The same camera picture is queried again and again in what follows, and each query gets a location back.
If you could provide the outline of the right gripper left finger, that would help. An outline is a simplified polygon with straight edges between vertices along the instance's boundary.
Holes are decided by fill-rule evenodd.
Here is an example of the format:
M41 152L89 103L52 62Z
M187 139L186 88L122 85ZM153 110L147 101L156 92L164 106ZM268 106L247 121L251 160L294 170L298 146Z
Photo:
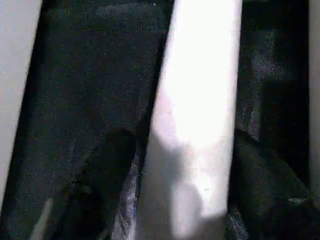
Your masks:
M44 204L32 240L106 240L115 221L126 178L147 135L110 130L80 159L74 177Z

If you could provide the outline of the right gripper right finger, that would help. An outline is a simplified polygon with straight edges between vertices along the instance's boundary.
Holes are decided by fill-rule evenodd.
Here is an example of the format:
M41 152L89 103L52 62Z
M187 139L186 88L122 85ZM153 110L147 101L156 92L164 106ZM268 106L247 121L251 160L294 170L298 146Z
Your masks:
M320 210L276 153L236 130L230 172L228 240L318 240Z

